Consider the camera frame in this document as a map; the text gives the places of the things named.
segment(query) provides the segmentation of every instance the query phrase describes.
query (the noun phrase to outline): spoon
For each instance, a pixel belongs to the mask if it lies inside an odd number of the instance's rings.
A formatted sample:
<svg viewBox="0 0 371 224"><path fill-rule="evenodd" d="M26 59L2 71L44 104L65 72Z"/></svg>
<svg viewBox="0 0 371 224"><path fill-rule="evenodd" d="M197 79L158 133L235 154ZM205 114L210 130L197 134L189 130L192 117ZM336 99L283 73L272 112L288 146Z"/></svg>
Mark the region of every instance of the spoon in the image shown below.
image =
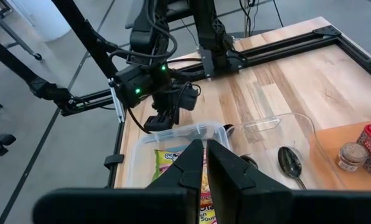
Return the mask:
<svg viewBox="0 0 371 224"><path fill-rule="evenodd" d="M281 147L278 150L278 162L285 175L294 179L302 189L307 190L303 181L300 179L302 164L297 155L290 148Z"/></svg>
<svg viewBox="0 0 371 224"><path fill-rule="evenodd" d="M252 159L251 157L247 155L240 156L241 159L243 159L245 162L249 163L249 165L252 165L255 169L259 169L258 163Z"/></svg>

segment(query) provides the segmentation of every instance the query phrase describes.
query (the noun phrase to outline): chair wheel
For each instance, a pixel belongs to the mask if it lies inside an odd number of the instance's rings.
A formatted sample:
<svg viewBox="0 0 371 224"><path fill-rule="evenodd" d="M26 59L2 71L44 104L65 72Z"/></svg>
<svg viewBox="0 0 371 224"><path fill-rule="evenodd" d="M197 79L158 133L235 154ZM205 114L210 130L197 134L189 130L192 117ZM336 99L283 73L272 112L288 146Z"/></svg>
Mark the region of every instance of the chair wheel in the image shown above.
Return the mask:
<svg viewBox="0 0 371 224"><path fill-rule="evenodd" d="M34 57L35 57L36 60L42 60L43 59L40 54L35 54Z"/></svg>

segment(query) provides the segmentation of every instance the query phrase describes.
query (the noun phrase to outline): wire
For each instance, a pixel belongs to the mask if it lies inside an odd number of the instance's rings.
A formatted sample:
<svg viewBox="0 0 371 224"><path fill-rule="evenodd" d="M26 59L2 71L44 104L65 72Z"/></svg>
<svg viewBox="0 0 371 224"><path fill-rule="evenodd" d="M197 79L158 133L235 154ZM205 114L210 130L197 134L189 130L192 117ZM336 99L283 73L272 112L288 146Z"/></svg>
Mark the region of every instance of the wire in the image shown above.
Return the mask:
<svg viewBox="0 0 371 224"><path fill-rule="evenodd" d="M175 63L175 62L201 62L201 58L180 58L167 61L167 63Z"/></svg>
<svg viewBox="0 0 371 224"><path fill-rule="evenodd" d="M172 125L174 124L174 118L177 116L177 110L179 110L180 108L180 99L181 99L181 95L183 94L184 90L187 88L188 85L190 85L191 82L186 82L185 84L183 84L183 86L181 87L180 89L180 93L179 93L179 97L177 98L177 102L176 102L176 106L174 107L174 117L172 119Z"/></svg>
<svg viewBox="0 0 371 224"><path fill-rule="evenodd" d="M146 4L145 4L145 7L144 7L144 11L146 13L146 18L149 22L149 24L157 29L158 31L161 31L164 35L168 36L168 38L170 38L173 42L173 49L170 51L170 52L166 52L164 54L161 54L161 55L149 55L149 54L143 54L143 53L138 53L138 52L131 52L129 50L123 50L123 49L118 49L118 50L115 50L114 52L112 52L109 56L109 59L112 60L112 58L116 55L121 55L121 54L127 54L127 55L133 55L133 56L137 56L137 57L146 57L146 58L169 58L171 57L174 52L176 52L177 50L177 40L176 38L173 37L173 35L171 35L170 33L166 32L164 29L160 28L159 26L155 25L155 23L153 23L151 21L151 18L149 18L149 7L148 7L148 4L149 4L149 1L146 1Z"/></svg>
<svg viewBox="0 0 371 224"><path fill-rule="evenodd" d="M136 123L136 125L138 126L139 129L141 129L142 131L144 131L146 134L150 134L149 131L145 130L144 127L140 124L140 122L138 122L138 120L136 119L136 117L134 116L133 112L131 111L130 107L128 106L128 111L129 111L129 114L131 116L131 119L133 119L133 121Z"/></svg>
<svg viewBox="0 0 371 224"><path fill-rule="evenodd" d="M104 110L116 110L115 108L107 108L107 107L105 107L105 106L101 106L100 108L101 108L101 109L104 109Z"/></svg>
<svg viewBox="0 0 371 224"><path fill-rule="evenodd" d="M250 19L250 11L251 11L251 7L249 6L249 4L248 4L248 2L247 2L248 0L245 0L245 5L247 5L248 6L248 19L247 19L247 21L249 21L249 23L248 23L248 36L247 37L250 37L250 34L251 34L251 32L250 32L250 27L252 26L252 24L251 24L251 19Z"/></svg>
<svg viewBox="0 0 371 224"><path fill-rule="evenodd" d="M281 19L281 16L279 15L279 12L278 12L277 3L275 2L275 0L273 0L273 2L274 2L275 10L277 11L279 22L281 23L281 27L284 27L283 20Z"/></svg>
<svg viewBox="0 0 371 224"><path fill-rule="evenodd" d="M191 36L192 36L192 38L193 38L193 40L194 40L195 46L198 47L198 43L197 43L197 40L195 39L195 36L192 34L191 30L188 29L188 26L185 24L185 22L183 21L183 19L180 19L180 20L181 20L181 22L183 23L184 27L188 30L188 32L190 32L190 34L191 34Z"/></svg>
<svg viewBox="0 0 371 224"><path fill-rule="evenodd" d="M247 35L247 17L243 16L243 37Z"/></svg>
<svg viewBox="0 0 371 224"><path fill-rule="evenodd" d="M198 96L202 93L202 89L199 85L197 84L192 84L192 86L196 86L199 89Z"/></svg>
<svg viewBox="0 0 371 224"><path fill-rule="evenodd" d="M250 16L248 15L247 11L245 10L245 7L244 5L242 4L242 0L238 0L238 2L240 3L240 6L241 6L241 9L245 15L245 18L247 18L247 22L245 23L245 28L244 28L244 31L245 31L245 37L247 37L247 27L248 27L248 21L250 23Z"/></svg>
<svg viewBox="0 0 371 224"><path fill-rule="evenodd" d="M253 31L255 30L255 27L256 27L256 15L258 14L258 11L259 11L259 2L260 0L258 0L258 4L256 4L256 12L255 12L255 15L253 16L253 28L250 34L251 36L253 35Z"/></svg>

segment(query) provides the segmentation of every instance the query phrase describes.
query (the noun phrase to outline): gray floor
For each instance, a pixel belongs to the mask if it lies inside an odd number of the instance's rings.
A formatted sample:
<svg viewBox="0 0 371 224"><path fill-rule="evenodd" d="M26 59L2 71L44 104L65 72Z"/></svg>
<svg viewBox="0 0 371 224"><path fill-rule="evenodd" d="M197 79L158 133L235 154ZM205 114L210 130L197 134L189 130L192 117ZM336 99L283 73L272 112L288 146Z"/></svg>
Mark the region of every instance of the gray floor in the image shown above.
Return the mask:
<svg viewBox="0 0 371 224"><path fill-rule="evenodd" d="M75 2L97 28L113 0ZM285 26L323 16L371 54L371 0L277 0L277 3ZM117 44L127 43L130 31L124 29L124 23L130 4L131 0L116 0L101 26L100 34ZM221 14L237 9L238 1L216 0L216 7ZM59 40L45 44L17 14L11 14L5 21L45 60L34 60L20 47L12 48L11 52L48 81L69 86L86 53L75 34L70 32ZM192 18L184 21L190 23ZM227 32L243 29L241 12L224 16L221 21L226 25ZM181 21L176 21L171 28L181 25ZM259 6L256 30L279 27L273 3ZM196 35L194 26L190 30ZM174 57L195 51L195 44L186 29L177 30L173 35L180 43ZM11 42L1 29L0 42ZM115 60L115 64L119 69L125 66L122 60ZM93 59L86 59L78 71L72 93L82 95L105 88L107 84L102 72ZM24 173L56 107L51 102L33 97L23 81L1 63L0 102L5 106L0 112L0 133L12 133L17 137L9 153L0 157L0 217L22 175L27 175L9 210L6 223L31 223L34 202L52 189L104 187L107 184L108 170L103 167L103 160L113 152L118 129L115 112L96 109L66 118L58 116L32 170Z"/></svg>

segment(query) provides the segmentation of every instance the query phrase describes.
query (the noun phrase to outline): clear plastic container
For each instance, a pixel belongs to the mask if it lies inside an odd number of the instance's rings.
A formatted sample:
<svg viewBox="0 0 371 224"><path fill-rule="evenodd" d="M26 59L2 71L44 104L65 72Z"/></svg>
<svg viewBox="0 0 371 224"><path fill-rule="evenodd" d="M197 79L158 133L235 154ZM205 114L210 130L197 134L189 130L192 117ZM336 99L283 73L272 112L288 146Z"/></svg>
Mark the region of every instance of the clear plastic container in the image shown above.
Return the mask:
<svg viewBox="0 0 371 224"><path fill-rule="evenodd" d="M156 168L156 149L183 151L195 139L201 139L205 146L208 139L214 139L230 148L223 124L214 121L149 134L141 138L132 148L124 187L143 188L151 183Z"/></svg>
<svg viewBox="0 0 371 224"><path fill-rule="evenodd" d="M301 180L307 189L343 189L333 162L317 142L314 125L305 115L288 113L235 125L229 130L231 150L256 161L264 174L291 189L301 189L282 173L278 149L290 147L302 164Z"/></svg>

